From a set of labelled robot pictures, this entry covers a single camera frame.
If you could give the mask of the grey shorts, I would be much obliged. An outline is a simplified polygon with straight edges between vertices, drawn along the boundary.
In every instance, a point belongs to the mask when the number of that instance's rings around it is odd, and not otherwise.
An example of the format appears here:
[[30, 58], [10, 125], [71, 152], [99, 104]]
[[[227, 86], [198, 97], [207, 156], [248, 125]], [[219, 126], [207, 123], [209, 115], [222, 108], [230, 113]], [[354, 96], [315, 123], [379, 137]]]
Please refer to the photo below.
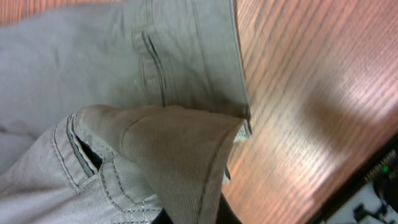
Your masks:
[[235, 9], [120, 1], [1, 27], [1, 222], [216, 223], [252, 134]]

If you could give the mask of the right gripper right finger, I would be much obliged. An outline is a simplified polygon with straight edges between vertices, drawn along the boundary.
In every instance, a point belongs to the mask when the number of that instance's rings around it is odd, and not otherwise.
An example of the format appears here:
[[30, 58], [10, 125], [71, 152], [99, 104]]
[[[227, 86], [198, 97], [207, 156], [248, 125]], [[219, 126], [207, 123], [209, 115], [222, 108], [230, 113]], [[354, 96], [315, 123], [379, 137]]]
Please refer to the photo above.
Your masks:
[[216, 224], [242, 224], [223, 194], [220, 196]]

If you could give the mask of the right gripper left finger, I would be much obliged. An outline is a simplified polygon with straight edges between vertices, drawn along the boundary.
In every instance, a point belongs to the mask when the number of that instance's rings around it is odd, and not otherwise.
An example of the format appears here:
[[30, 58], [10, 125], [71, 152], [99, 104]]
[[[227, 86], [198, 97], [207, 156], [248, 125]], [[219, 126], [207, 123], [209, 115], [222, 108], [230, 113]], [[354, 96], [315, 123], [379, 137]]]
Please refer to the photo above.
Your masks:
[[173, 221], [169, 217], [165, 209], [162, 209], [151, 224], [173, 224]]

